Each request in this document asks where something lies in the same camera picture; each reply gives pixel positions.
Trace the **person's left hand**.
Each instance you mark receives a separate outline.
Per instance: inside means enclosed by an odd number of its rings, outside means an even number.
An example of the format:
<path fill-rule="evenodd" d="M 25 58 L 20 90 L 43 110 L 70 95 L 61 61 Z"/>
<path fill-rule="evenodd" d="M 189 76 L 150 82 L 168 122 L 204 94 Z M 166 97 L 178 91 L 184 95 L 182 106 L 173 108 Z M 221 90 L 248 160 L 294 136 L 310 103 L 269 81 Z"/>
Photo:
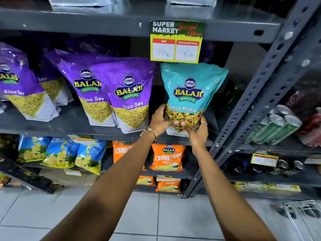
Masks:
<path fill-rule="evenodd" d="M 158 109 L 155 110 L 155 113 L 151 117 L 151 121 L 149 124 L 150 128 L 155 129 L 159 135 L 163 134 L 167 128 L 163 126 L 163 120 L 164 120 L 164 113 L 166 112 L 166 106 L 167 104 L 164 103 L 159 106 Z"/>

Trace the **teal snack mix bag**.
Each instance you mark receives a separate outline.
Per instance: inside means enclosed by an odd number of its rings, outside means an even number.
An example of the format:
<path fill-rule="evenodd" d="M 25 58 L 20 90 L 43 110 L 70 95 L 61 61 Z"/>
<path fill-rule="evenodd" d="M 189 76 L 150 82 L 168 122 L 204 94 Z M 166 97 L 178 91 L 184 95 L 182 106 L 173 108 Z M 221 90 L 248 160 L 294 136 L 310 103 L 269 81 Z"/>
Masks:
<path fill-rule="evenodd" d="M 207 63 L 163 62 L 160 69 L 168 94 L 167 119 L 184 122 L 197 130 L 213 95 L 227 77 L 228 68 Z"/>

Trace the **person's left forearm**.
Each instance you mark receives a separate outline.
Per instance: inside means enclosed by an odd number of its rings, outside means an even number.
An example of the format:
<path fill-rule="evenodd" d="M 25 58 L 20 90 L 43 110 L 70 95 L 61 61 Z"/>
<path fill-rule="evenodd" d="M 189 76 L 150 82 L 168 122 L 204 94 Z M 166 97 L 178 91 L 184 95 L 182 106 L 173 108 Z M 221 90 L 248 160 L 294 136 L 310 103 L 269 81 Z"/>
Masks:
<path fill-rule="evenodd" d="M 148 138 L 137 142 L 152 145 Z M 110 167 L 75 207 L 40 241 L 108 241 L 141 172 Z"/>

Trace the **gold wristwatch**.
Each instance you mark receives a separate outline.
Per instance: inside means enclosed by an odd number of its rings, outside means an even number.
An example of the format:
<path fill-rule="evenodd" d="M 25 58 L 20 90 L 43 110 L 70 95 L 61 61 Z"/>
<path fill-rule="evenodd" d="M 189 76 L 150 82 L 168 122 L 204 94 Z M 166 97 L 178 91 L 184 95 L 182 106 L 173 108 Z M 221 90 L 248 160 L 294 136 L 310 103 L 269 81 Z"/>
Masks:
<path fill-rule="evenodd" d="M 150 127 L 146 127 L 141 133 L 140 138 L 148 138 L 151 143 L 155 143 L 159 138 L 159 133 Z"/>

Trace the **orange chips bag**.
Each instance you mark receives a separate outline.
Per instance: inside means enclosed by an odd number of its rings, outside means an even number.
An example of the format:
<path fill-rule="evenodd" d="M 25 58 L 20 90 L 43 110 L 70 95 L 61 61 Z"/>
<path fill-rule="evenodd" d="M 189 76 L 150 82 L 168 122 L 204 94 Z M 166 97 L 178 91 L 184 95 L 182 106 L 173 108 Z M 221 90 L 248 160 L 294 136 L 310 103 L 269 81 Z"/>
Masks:
<path fill-rule="evenodd" d="M 163 172 L 185 170 L 182 158 L 184 157 L 186 146 L 154 143 L 151 147 L 154 153 L 153 162 L 150 166 L 151 170 Z"/>
<path fill-rule="evenodd" d="M 150 150 L 150 145 L 141 142 L 113 142 L 113 168 L 119 172 L 141 172 L 147 155 Z"/>
<path fill-rule="evenodd" d="M 139 176 L 136 185 L 156 186 L 153 176 Z"/>
<path fill-rule="evenodd" d="M 156 192 L 181 193 L 181 179 L 157 179 Z"/>

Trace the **purple snack bag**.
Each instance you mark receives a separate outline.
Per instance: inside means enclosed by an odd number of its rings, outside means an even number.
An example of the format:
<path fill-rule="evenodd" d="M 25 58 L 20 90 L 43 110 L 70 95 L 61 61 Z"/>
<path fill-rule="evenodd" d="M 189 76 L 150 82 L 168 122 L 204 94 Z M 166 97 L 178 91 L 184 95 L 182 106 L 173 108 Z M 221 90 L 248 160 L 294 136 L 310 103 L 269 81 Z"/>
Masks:
<path fill-rule="evenodd" d="M 65 106 L 74 100 L 65 78 L 45 56 L 40 57 L 35 76 L 57 105 Z"/>
<path fill-rule="evenodd" d="M 144 130 L 149 123 L 149 100 L 157 64 L 148 58 L 110 58 L 90 67 L 101 82 L 124 134 Z"/>
<path fill-rule="evenodd" d="M 89 124 L 114 127 L 116 119 L 108 95 L 102 91 L 101 81 L 93 65 L 104 63 L 110 56 L 93 53 L 75 54 L 54 49 L 45 57 L 66 77 L 82 104 Z"/>
<path fill-rule="evenodd" d="M 0 42 L 0 90 L 27 119 L 49 122 L 60 109 L 30 69 L 27 55 Z"/>

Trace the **dark green bottle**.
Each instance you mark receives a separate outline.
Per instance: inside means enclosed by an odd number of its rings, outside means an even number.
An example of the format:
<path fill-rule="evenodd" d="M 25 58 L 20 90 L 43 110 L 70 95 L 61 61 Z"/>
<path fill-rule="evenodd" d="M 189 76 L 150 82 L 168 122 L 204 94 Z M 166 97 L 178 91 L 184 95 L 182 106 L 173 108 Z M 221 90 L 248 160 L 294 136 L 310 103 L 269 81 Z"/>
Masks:
<path fill-rule="evenodd" d="M 228 79 L 223 94 L 225 95 L 223 108 L 233 109 L 243 92 L 247 87 L 247 83 L 244 80 L 233 81 L 231 78 Z"/>

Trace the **dark drink bottle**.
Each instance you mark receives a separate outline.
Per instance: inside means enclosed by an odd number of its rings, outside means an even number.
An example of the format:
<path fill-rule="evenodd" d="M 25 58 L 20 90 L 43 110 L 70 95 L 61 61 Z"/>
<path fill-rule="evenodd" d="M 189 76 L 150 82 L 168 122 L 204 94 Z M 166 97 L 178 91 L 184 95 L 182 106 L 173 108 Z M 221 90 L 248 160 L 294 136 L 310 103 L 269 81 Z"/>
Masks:
<path fill-rule="evenodd" d="M 245 161 L 244 165 L 246 166 L 244 173 L 250 176 L 258 175 L 259 173 L 262 173 L 265 170 L 265 166 L 252 164 L 251 162 L 248 162 L 248 161 Z"/>
<path fill-rule="evenodd" d="M 247 167 L 247 161 L 240 157 L 227 160 L 227 172 L 231 175 L 241 175 Z"/>

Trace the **yellow green price sign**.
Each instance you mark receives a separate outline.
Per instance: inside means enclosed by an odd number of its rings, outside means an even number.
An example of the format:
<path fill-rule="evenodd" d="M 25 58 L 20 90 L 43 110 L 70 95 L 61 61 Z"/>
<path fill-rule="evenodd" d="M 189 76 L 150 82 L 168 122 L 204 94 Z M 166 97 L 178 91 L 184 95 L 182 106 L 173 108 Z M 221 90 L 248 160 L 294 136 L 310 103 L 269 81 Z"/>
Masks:
<path fill-rule="evenodd" d="M 206 26 L 190 20 L 151 20 L 150 60 L 197 64 Z"/>

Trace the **blue chips bag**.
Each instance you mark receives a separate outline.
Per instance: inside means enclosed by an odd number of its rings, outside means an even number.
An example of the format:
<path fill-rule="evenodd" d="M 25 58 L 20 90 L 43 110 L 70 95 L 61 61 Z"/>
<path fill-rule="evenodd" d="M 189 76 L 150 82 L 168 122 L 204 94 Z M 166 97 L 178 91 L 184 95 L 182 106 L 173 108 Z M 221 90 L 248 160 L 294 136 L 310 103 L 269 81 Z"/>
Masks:
<path fill-rule="evenodd" d="M 58 169 L 72 168 L 79 146 L 70 138 L 52 137 L 40 165 Z"/>
<path fill-rule="evenodd" d="M 107 141 L 94 141 L 94 145 L 79 144 L 74 165 L 93 174 L 100 175 L 101 160 L 106 151 Z"/>
<path fill-rule="evenodd" d="M 18 144 L 18 163 L 42 161 L 52 137 L 20 136 Z"/>

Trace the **dark drink can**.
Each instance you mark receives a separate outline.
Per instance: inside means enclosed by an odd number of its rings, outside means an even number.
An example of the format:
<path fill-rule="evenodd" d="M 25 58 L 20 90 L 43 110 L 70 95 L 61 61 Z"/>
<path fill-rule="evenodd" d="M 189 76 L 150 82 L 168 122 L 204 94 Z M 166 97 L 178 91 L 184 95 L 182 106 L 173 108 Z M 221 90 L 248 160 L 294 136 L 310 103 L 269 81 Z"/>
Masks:
<path fill-rule="evenodd" d="M 264 173 L 268 176 L 275 176 L 281 174 L 289 169 L 289 163 L 283 159 L 279 159 L 276 166 L 267 166 Z"/>
<path fill-rule="evenodd" d="M 289 169 L 284 174 L 287 176 L 292 176 L 292 175 L 295 175 L 303 170 L 304 170 L 304 164 L 298 160 L 295 160 L 295 161 L 291 162 Z"/>

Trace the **grey metal shelf rack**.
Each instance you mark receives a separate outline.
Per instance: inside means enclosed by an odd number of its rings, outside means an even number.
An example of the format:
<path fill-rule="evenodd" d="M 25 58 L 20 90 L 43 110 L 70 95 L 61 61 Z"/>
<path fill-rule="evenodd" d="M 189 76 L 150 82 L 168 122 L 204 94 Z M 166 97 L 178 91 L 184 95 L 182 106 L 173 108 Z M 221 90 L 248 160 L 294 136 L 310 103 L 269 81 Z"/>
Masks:
<path fill-rule="evenodd" d="M 171 4 L 166 0 L 115 0 L 105 7 L 55 7 L 47 0 L 0 0 L 0 35 L 34 31 L 60 38 L 60 35 L 104 35 L 131 42 L 131 55 L 147 55 L 151 20 L 190 20 L 207 24 L 203 41 L 263 46 L 264 57 L 233 109 L 204 112 L 210 126 L 206 145 L 215 157 L 230 134 L 235 133 L 249 107 L 268 82 L 292 81 L 291 87 L 316 62 L 321 52 L 321 0 L 294 0 L 286 17 L 255 3 L 272 4 L 275 0 L 251 0 L 249 5 L 218 0 L 215 7 Z M 11 137 L 68 137 L 68 134 L 90 134 L 96 140 L 136 141 L 140 132 L 123 134 L 117 127 L 91 126 L 79 102 L 62 106 L 60 116 L 50 122 L 27 120 L 11 104 L 0 114 L 0 134 Z"/>
<path fill-rule="evenodd" d="M 255 152 L 267 154 L 274 153 L 277 156 L 286 156 L 289 158 L 303 159 L 314 154 L 321 154 L 321 150 L 309 149 L 307 146 L 299 143 L 294 136 L 285 139 L 284 143 L 276 146 L 255 146 L 245 144 L 246 137 L 254 130 L 263 117 L 276 105 L 276 103 L 290 89 L 292 81 L 272 81 L 268 82 L 264 89 L 261 90 L 247 113 L 244 120 L 240 123 L 235 133 L 230 134 L 219 153 L 214 157 L 218 165 L 224 164 L 229 158 L 235 154 L 243 156 L 251 156 Z M 226 173 L 231 182 L 252 183 L 252 184 L 278 184 L 278 185 L 295 185 L 299 186 L 303 192 L 303 197 L 292 197 L 292 199 L 318 199 L 321 201 L 321 175 L 312 166 L 302 172 L 291 177 L 282 177 L 280 175 L 268 176 L 261 172 L 251 176 L 247 174 L 231 175 Z"/>

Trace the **brown cardboard box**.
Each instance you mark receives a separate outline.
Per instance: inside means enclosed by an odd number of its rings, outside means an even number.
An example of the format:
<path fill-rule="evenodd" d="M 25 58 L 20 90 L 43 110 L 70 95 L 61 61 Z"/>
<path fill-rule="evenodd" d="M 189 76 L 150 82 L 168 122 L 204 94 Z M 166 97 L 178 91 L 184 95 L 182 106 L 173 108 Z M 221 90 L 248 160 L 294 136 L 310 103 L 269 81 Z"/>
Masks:
<path fill-rule="evenodd" d="M 98 178 L 98 175 L 90 172 L 82 172 L 82 176 L 66 175 L 63 169 L 43 168 L 39 176 L 45 177 L 55 184 L 62 186 L 92 186 Z"/>

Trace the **white bag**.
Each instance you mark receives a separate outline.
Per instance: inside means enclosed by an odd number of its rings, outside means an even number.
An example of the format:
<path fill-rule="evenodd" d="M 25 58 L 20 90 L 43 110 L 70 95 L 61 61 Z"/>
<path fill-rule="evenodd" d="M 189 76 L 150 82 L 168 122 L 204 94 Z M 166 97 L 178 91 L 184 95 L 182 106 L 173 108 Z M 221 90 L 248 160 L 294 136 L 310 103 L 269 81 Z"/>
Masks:
<path fill-rule="evenodd" d="M 217 0 L 166 0 L 171 4 L 178 4 L 178 5 L 190 5 L 190 6 L 206 6 L 212 7 L 215 6 Z"/>
<path fill-rule="evenodd" d="M 112 0 L 48 0 L 51 6 L 57 7 L 104 7 Z"/>

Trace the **black display tray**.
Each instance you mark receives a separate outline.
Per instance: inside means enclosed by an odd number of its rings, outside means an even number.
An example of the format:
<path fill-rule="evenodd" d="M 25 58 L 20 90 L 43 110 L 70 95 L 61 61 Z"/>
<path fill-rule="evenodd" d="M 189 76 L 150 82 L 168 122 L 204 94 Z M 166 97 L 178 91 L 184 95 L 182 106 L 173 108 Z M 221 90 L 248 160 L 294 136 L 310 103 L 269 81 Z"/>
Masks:
<path fill-rule="evenodd" d="M 0 174 L 32 190 L 40 190 L 48 194 L 53 194 L 57 190 L 53 181 L 9 158 L 0 157 Z"/>

